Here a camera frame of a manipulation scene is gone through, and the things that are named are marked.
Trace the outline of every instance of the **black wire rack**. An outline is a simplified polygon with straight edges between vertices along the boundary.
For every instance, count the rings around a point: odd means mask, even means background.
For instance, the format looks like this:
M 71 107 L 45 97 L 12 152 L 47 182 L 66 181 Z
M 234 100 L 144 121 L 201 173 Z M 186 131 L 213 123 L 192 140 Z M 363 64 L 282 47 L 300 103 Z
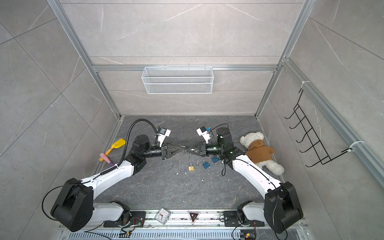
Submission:
M 300 94 L 300 97 L 299 97 L 299 99 L 298 99 L 298 101 L 297 101 L 295 107 L 293 108 L 293 113 L 292 113 L 292 115 L 291 115 L 289 118 L 286 118 L 286 117 L 284 117 L 284 118 L 285 118 L 285 119 L 290 119 L 294 114 L 297 116 L 297 118 L 300 120 L 299 123 L 298 123 L 295 127 L 290 127 L 290 129 L 295 129 L 299 124 L 301 124 L 301 126 L 303 127 L 303 129 L 304 129 L 304 131 L 305 131 L 305 134 L 304 134 L 303 138 L 301 139 L 301 141 L 297 141 L 297 140 L 296 140 L 296 142 L 297 142 L 297 143 L 301 143 L 301 142 L 304 140 L 305 136 L 307 136 L 312 146 L 309 147 L 309 148 L 308 148 L 307 150 L 305 150 L 304 152 L 307 152 L 307 151 L 309 151 L 311 148 L 313 148 L 314 151 L 315 151 L 315 153 L 316 153 L 316 155 L 317 155 L 318 161 L 317 161 L 316 163 L 314 163 L 313 165 L 310 165 L 310 166 L 308 166 L 308 165 L 305 165 L 305 166 L 306 166 L 306 167 L 313 167 L 313 166 L 315 166 L 315 165 L 318 164 L 318 163 L 321 163 L 322 165 L 324 165 L 324 164 L 326 164 L 326 163 L 328 163 L 328 162 L 330 162 L 330 161 L 332 161 L 332 160 L 334 160 L 334 159 L 340 157 L 341 155 L 343 155 L 343 154 L 345 154 L 345 153 L 348 153 L 348 152 L 351 150 L 351 148 L 347 148 L 347 149 L 341 151 L 341 154 L 337 155 L 337 156 L 334 157 L 334 158 L 331 158 L 331 157 L 330 157 L 330 155 L 328 154 L 327 150 L 325 149 L 323 143 L 321 142 L 319 136 L 317 135 L 316 131 L 314 130 L 314 128 L 313 128 L 311 122 L 309 121 L 309 119 L 307 118 L 307 116 L 305 115 L 304 111 L 302 110 L 302 108 L 301 108 L 300 105 L 299 105 L 300 98 L 301 98 L 301 96 L 303 95 L 303 89 L 302 89 L 302 88 L 300 89 L 299 94 Z M 298 110 L 298 109 L 303 113 L 303 116 L 304 116 L 303 118 L 300 118 L 299 115 L 297 114 L 297 110 Z M 309 123 L 309 125 L 310 125 L 310 127 L 311 127 L 311 128 L 309 128 L 308 130 L 305 128 L 305 126 L 304 126 L 304 124 L 303 124 L 303 120 L 304 120 L 304 119 L 306 119 L 306 120 L 308 121 L 308 123 Z M 314 134 L 315 134 L 315 136 L 316 136 L 316 138 L 317 138 L 317 140 L 318 140 L 317 142 L 315 142 L 315 143 L 312 142 L 311 138 L 310 138 L 309 135 L 308 135 L 308 133 L 309 133 L 310 131 L 313 131 L 313 132 L 314 132 Z M 325 153 L 327 154 L 326 157 L 324 157 L 324 158 L 322 158 L 322 159 L 320 158 L 320 156 L 319 156 L 319 154 L 318 154 L 318 152 L 317 152 L 317 150 L 316 150 L 316 148 L 315 148 L 315 146 L 316 146 L 317 144 L 321 144 L 321 147 L 324 149 Z

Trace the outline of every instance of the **white mesh basket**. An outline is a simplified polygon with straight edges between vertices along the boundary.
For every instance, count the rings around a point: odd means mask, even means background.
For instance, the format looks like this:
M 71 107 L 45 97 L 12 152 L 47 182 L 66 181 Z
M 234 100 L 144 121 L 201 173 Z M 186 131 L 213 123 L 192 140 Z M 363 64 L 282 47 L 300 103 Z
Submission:
M 148 94 L 212 93 L 211 67 L 146 67 L 141 76 Z

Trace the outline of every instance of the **yellow shovel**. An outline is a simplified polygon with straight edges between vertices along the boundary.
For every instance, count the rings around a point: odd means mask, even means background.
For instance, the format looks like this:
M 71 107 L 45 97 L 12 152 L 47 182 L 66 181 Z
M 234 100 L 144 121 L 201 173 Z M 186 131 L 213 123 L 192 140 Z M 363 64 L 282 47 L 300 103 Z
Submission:
M 122 138 L 120 138 L 120 139 L 117 140 L 114 144 L 112 144 L 111 148 L 108 149 L 108 151 L 105 152 L 105 155 L 108 156 L 108 154 L 112 151 L 112 149 L 114 149 L 114 148 L 119 148 L 119 147 L 123 146 L 124 144 L 125 144 L 125 140 L 122 139 Z

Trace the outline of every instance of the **teddy bear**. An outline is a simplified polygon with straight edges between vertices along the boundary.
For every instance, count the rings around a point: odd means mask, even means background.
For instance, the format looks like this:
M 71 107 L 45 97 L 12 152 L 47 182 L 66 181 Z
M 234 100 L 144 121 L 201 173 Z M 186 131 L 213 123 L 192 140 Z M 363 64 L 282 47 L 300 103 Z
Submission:
M 251 132 L 240 138 L 240 143 L 248 149 L 245 154 L 259 168 L 267 167 L 274 175 L 282 175 L 283 166 L 272 160 L 273 148 L 264 146 L 264 135 L 261 132 Z

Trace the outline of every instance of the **brass padlock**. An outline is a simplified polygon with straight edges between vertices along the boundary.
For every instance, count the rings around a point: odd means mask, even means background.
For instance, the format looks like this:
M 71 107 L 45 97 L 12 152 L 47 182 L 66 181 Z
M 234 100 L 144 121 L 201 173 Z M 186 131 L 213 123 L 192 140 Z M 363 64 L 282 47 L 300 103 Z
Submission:
M 193 163 L 189 164 L 188 170 L 190 170 L 190 171 L 194 171 L 195 170 L 195 167 L 193 166 Z

